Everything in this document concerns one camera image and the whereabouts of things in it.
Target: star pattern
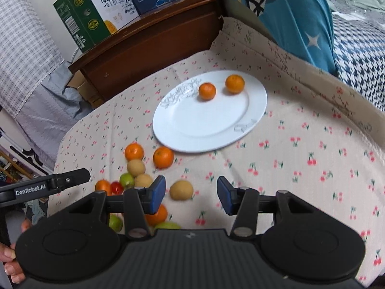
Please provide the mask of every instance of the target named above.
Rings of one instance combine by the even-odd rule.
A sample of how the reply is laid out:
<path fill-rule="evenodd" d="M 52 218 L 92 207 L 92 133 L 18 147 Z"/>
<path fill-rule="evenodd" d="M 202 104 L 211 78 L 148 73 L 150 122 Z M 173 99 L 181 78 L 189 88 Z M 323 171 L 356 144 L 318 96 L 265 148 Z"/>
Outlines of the star pattern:
<path fill-rule="evenodd" d="M 305 34 L 309 38 L 309 43 L 307 47 L 316 46 L 318 49 L 320 49 L 320 46 L 318 45 L 318 38 L 320 37 L 320 34 L 316 35 L 315 37 L 310 36 L 308 33 Z"/>

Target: fingernail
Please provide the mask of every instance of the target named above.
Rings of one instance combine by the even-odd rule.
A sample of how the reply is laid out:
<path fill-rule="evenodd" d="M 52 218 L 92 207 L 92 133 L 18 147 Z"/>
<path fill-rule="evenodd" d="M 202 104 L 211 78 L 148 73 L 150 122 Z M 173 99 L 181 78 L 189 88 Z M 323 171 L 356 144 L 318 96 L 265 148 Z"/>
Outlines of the fingernail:
<path fill-rule="evenodd" d="M 12 266 L 5 266 L 4 269 L 8 276 L 15 273 L 15 269 Z"/>
<path fill-rule="evenodd" d="M 4 249 L 4 255 L 6 257 L 9 257 L 10 259 L 15 259 L 16 258 L 16 254 L 15 254 L 15 251 L 10 249 L 10 248 L 5 248 Z"/>
<path fill-rule="evenodd" d="M 20 278 L 19 276 L 12 276 L 12 282 L 14 284 L 19 284 L 20 283 Z"/>

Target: white plate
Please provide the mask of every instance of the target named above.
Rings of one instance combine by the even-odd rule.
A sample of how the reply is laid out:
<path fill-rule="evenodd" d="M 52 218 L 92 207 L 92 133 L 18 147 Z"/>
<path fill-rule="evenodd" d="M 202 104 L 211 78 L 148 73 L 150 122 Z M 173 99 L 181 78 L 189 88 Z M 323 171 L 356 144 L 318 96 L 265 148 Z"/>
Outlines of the white plate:
<path fill-rule="evenodd" d="M 225 80 L 232 74 L 245 81 L 240 94 L 226 90 Z M 210 101 L 198 96 L 198 88 L 205 82 L 211 82 L 217 90 Z M 155 110 L 153 130 L 160 143 L 175 151 L 213 151 L 249 133 L 262 118 L 266 105 L 266 90 L 255 77 L 234 70 L 209 72 L 186 80 L 162 99 Z"/>

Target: green box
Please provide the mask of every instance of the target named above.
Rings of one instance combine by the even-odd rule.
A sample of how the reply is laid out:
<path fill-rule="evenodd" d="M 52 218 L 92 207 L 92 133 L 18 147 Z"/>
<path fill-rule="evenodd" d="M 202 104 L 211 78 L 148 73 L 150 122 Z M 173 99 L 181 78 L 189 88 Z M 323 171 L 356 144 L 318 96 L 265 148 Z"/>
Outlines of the green box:
<path fill-rule="evenodd" d="M 132 0 L 57 0 L 53 6 L 83 53 L 139 15 Z"/>

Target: plate pattern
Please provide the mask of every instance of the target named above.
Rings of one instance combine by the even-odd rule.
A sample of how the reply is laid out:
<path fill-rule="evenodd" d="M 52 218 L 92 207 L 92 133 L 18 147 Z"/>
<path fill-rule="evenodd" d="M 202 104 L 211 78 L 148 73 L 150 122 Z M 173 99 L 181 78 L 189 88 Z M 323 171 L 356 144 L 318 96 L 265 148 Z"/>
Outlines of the plate pattern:
<path fill-rule="evenodd" d="M 255 119 L 252 119 L 250 123 L 248 124 L 236 124 L 234 126 L 234 131 L 235 132 L 241 132 L 244 133 L 247 129 L 255 125 L 258 121 Z"/>
<path fill-rule="evenodd" d="M 159 105 L 167 109 L 179 101 L 182 101 L 182 99 L 197 97 L 199 84 L 201 82 L 202 79 L 198 80 L 195 77 L 191 78 L 190 81 L 183 83 L 182 86 L 177 87 L 175 92 L 170 92 L 167 94 Z"/>

